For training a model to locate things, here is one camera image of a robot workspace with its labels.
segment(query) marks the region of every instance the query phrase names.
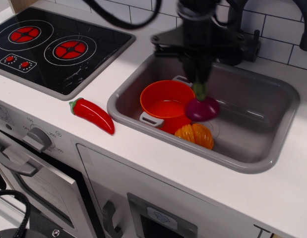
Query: pot handle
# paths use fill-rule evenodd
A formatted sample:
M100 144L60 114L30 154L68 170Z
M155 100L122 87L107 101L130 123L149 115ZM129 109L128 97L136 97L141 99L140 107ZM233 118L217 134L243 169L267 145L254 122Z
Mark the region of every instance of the pot handle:
M10 171L13 171L19 175L24 175L27 177L32 177L38 171L36 167L29 163L24 163L23 165L16 164L9 160L5 155L4 151L9 150L9 147L5 148L0 144L0 163L5 166Z
M191 83L186 77L182 75L177 75L172 80L184 83L190 88L193 86L193 83Z
M120 227L114 228L113 216L116 212L115 206L111 201L107 201L103 207L103 223L104 229L108 232L111 238L121 238L123 231Z
M140 115L140 118L139 120L141 122L144 122L148 125L151 125L153 127L158 127L158 128L161 128L163 127L164 125L164 120L163 119L159 119L159 118L155 118L151 115L149 115L148 113L146 112L143 112L141 115Z

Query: control knob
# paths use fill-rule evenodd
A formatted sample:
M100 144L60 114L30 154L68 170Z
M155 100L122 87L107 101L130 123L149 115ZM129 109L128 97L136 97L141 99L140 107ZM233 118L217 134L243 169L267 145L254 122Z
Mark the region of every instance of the control knob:
M31 146L39 152L46 150L52 144L50 138L37 127L29 130L22 140L28 146Z
M2 110L2 108L0 107L0 116L2 117L3 120L7 120L8 116L4 113L4 111Z
M28 61L25 61L25 62L23 62L22 64L21 64L21 67L22 68L27 68L27 67L29 67L30 66L30 63L28 62Z
M5 59L8 63L11 63L14 61L14 57L13 56L8 56L6 59Z

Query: white tile wall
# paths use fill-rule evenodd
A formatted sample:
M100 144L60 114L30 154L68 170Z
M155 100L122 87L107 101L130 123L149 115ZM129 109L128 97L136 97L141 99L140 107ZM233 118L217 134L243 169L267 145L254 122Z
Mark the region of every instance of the white tile wall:
M56 0L56 3L65 5L65 6L71 6L74 8L78 8L84 11L90 11L90 6L87 5L82 0Z
M91 11L82 0L48 0ZM152 14L156 0L97 0L99 4L120 19L139 23ZM163 0L158 18L149 27L170 30L182 22L177 15L178 0ZM216 13L220 21L227 21L229 4L221 0ZM259 57L307 69L307 52L299 48L304 30L300 9L293 0L248 0L242 29L249 34L261 31L262 47Z
M119 18L120 20L131 23L130 6L107 0L96 0L96 2L103 9L110 12L112 15Z

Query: stove control dial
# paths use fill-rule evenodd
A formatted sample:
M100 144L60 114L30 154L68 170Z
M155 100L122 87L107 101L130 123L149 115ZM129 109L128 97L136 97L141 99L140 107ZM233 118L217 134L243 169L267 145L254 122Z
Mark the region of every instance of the stove control dial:
M8 62L8 63L11 63L14 61L14 57L13 56L8 56L7 58L5 58L5 60Z
M22 140L39 152L46 150L52 144L50 138L37 127L32 128Z
M25 62L23 62L22 64L21 64L21 67L22 68L27 68L27 67L29 67L30 66L30 63L28 62L28 61L25 61Z

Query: oven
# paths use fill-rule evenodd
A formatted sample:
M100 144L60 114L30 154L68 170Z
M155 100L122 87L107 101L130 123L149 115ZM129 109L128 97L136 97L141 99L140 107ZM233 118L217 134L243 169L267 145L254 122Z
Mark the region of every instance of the oven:
M25 194L40 214L73 237L103 238L89 180L78 170L74 146L66 133L55 131L59 138L52 139L46 130L50 131L38 120L0 103L0 174L9 187ZM67 158L73 160L67 162L72 166L62 162Z

